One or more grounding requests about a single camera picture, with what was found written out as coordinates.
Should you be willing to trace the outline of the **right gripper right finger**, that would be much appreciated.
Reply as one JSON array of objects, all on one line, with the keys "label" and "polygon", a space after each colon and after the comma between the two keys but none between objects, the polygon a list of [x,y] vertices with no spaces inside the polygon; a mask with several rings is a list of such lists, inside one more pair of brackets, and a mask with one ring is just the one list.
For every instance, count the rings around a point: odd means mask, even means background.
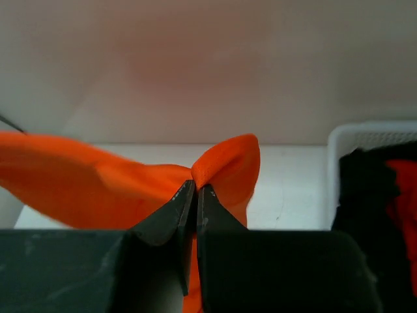
[{"label": "right gripper right finger", "polygon": [[248,232],[219,201],[212,186],[198,194],[197,260],[204,312],[225,312],[238,276],[235,243]]}]

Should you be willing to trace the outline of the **orange t shirt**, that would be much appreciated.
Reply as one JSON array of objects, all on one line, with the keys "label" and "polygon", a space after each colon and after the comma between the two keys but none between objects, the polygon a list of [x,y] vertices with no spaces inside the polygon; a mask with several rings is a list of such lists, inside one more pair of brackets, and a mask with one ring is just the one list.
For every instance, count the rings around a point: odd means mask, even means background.
[{"label": "orange t shirt", "polygon": [[144,164],[59,136],[1,133],[1,186],[24,204],[79,230],[127,230],[187,181],[210,185],[242,225],[261,163],[253,134],[229,138],[190,167]]}]

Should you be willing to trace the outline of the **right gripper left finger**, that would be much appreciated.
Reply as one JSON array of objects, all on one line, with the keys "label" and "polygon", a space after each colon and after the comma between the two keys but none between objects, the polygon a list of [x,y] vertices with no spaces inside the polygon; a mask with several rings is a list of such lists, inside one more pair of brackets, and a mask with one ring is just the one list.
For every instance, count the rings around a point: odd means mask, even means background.
[{"label": "right gripper left finger", "polygon": [[167,203],[130,231],[145,246],[168,252],[182,293],[188,295],[195,231],[195,183],[185,181]]}]

